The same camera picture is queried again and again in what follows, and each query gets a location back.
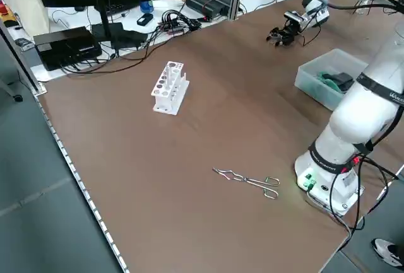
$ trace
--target white desk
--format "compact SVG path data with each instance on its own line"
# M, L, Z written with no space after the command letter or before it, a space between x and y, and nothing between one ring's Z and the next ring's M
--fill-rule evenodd
M274 4L275 2L273 0L241 0L241 7L244 9L247 9L247 12L254 11L258 6L262 4ZM162 14L168 10L168 9L176 9L179 10L181 6L183 5L183 2L180 0L157 0L153 2L154 6L154 19L147 24L147 26L139 26L136 24L136 21L140 18L140 16L143 15L143 13L140 10L140 7L136 7L130 10L130 12L126 15L126 17L122 17L120 15L115 15L114 20L116 22L121 22L123 24L123 27L125 30L136 30L137 32L142 32L142 33L150 33L154 31L156 28L158 22L161 20ZM48 15L50 19L50 30L52 32L60 31L60 30L65 30L66 27L61 23L54 23L52 20L52 14L55 12L55 10L63 10L67 13L75 13L75 10L73 8L49 8L48 9ZM199 14L198 12L192 10L191 8L188 8L187 6L184 6L184 8L181 11L184 15L186 15L189 18L200 18L203 15ZM73 15L67 15L63 13L62 11L56 11L53 14L54 19L57 21L60 19L63 21L66 26L69 28L76 28L80 26L88 26L90 24L89 21L91 21L91 24L97 24L101 23L101 18L100 14L98 11L94 9L94 7L89 7L86 11L75 13ZM210 26L212 24L218 23L220 21L225 20L225 18L220 18L217 21L214 21L212 23L203 23L203 26ZM13 31L13 29L10 29L10 34L11 36L16 39L18 37L25 37L30 40L32 40L30 37L28 37L26 34L24 34L23 30L18 30L18 32ZM171 35L161 35L156 39L156 44L159 42L163 42L165 40L168 40L171 37ZM109 42L103 42L103 44L110 46ZM102 48L108 52L109 54L113 54L114 50L111 48L108 48L106 46L102 46ZM120 50L120 54L128 54L132 51L135 51L136 49L131 49L130 51L125 51L125 50ZM108 58L107 54L103 52L103 54L98 57L99 59L106 59ZM85 68L88 67L88 65L83 64L79 65L80 68ZM32 68L32 71L34 75L37 77L39 81L49 81L54 78L58 78L60 76L64 76L65 73L64 71L58 69L54 71L47 71L43 65L38 65Z

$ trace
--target translucent plastic box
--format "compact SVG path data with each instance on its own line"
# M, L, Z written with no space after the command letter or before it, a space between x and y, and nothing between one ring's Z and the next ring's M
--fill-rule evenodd
M321 72L328 74L344 72L353 77L353 79L356 79L367 65L368 64L365 62L362 62L340 49L333 49L301 65L297 71L295 86L314 98L317 102L334 111L344 97L344 94L335 91L333 88L321 82L317 78L318 74Z

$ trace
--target black box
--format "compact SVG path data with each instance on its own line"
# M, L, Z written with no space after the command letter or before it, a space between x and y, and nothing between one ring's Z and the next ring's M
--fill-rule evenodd
M33 41L48 71L95 59L102 53L100 44L85 27L36 35Z
M224 8L224 5L216 0L185 0L185 4L212 19L219 16Z

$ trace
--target keyboard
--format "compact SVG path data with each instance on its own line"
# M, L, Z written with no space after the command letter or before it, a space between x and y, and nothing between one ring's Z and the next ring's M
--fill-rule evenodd
M135 8L139 6L140 3L134 3L134 4L112 4L112 5L106 5L105 10L107 11L107 16L113 16L117 15L118 13L125 13L128 10Z

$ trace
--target monitor stand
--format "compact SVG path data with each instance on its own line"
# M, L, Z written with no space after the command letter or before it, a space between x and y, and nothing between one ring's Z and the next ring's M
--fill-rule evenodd
M101 24L92 25L92 33L98 42L110 41L111 48L119 49L139 47L142 39L136 38L136 32L124 30L122 23L109 23L105 10L104 0L97 0L98 12L101 16Z
M111 38L105 35L103 24L91 26L91 31L98 42L110 41L113 49L139 48L147 40L147 33L124 30L122 23L109 23Z

